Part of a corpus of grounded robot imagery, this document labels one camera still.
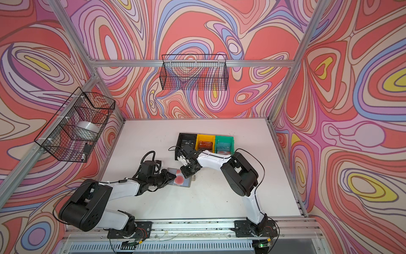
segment white tabletop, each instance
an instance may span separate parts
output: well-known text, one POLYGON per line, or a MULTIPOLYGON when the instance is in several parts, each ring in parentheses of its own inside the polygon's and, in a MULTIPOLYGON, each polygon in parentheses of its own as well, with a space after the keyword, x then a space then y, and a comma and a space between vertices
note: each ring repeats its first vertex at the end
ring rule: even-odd
MULTIPOLYGON (((150 150, 156 151, 155 159, 162 161, 162 168, 180 168, 174 151, 168 151, 176 145, 180 132, 234 136, 235 149, 247 150, 265 167, 265 179, 257 190, 263 211, 270 217, 300 215, 265 119, 126 121, 102 181, 132 177, 150 150)), ((260 182, 262 167, 249 154, 240 152, 258 172, 260 182)), ((106 208, 131 213, 136 219, 246 216, 242 198, 230 188, 221 171, 210 168, 197 172, 190 188, 167 185, 156 192, 111 200, 106 208)))

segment wall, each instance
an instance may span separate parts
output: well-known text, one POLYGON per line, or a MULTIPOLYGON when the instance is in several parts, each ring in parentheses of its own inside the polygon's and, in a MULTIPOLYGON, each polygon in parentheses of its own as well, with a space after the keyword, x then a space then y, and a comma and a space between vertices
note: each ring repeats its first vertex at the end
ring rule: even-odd
POLYGON ((406 252, 406 2, 333 0, 272 119, 333 253, 406 252))
MULTIPOLYGON (((293 59, 313 1, 109 1, 65 3, 94 59, 162 59, 225 53, 229 59, 293 59)), ((287 68, 229 68, 227 91, 162 91, 159 68, 99 72, 126 118, 265 117, 287 68)))
MULTIPOLYGON (((0 24, 3 181, 89 74, 46 1, 1 2, 0 24)), ((117 131, 114 115, 87 163, 58 162, 49 154, 40 158, 0 210, 1 254, 51 253, 65 231, 51 215, 54 205, 85 178, 98 174, 117 131)))

